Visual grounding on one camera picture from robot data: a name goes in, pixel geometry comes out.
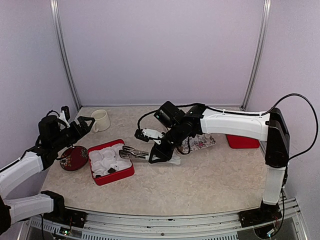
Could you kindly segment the dark square chocolate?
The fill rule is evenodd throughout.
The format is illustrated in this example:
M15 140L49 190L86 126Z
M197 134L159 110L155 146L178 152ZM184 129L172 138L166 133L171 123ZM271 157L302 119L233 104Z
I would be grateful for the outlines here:
M107 171L109 174L112 174L115 172L115 170L113 168L110 168L108 171Z

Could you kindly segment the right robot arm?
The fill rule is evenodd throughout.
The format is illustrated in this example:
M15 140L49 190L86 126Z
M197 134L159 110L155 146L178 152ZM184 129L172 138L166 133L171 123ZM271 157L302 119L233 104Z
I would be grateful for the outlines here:
M189 111L184 112L167 101L155 111L154 117L169 130L166 133L147 128L142 130L144 136L155 142L148 159L151 164L171 160L174 149L185 139L196 135L225 134L266 142L267 174L260 207L241 211L239 215L250 224L274 221L284 216L278 201L285 185L290 135L278 108L270 113L243 112L193 103Z

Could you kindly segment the metal serving tongs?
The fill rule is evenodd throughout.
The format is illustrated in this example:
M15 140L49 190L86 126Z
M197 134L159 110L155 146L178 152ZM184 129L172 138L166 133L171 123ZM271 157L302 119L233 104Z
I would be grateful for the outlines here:
M127 145L123 145L122 149L120 149L118 153L122 159L130 159L130 160L133 160L133 159L148 160L149 159L148 152L138 150Z

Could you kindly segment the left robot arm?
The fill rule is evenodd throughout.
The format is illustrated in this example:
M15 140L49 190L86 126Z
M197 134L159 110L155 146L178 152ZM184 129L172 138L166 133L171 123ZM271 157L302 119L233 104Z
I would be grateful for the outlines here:
M88 134L95 124L93 117L80 116L68 122L63 112L47 115L38 123L39 136L35 145L21 157L0 170L0 228L5 232L11 225L30 217L47 214L63 223L70 218L64 197L52 191L17 199L7 199L9 193L30 177L47 170L58 158L59 151L71 147Z

